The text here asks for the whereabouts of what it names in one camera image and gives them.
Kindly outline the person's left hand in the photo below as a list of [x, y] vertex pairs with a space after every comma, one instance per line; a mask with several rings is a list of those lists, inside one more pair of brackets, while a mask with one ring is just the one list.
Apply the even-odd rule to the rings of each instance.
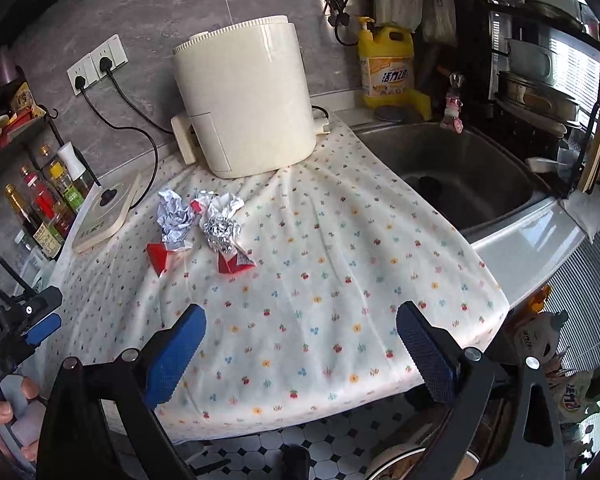
[[[35, 382], [31, 378], [23, 377], [21, 383], [21, 392], [28, 400], [34, 399], [38, 396], [38, 386], [35, 385]], [[14, 412], [12, 411], [12, 406], [9, 404], [9, 402], [0, 401], [0, 426], [6, 425], [8, 422], [10, 422], [12, 420], [12, 416], [14, 416]], [[11, 462], [15, 460], [12, 452], [9, 451], [1, 436], [0, 450]]]

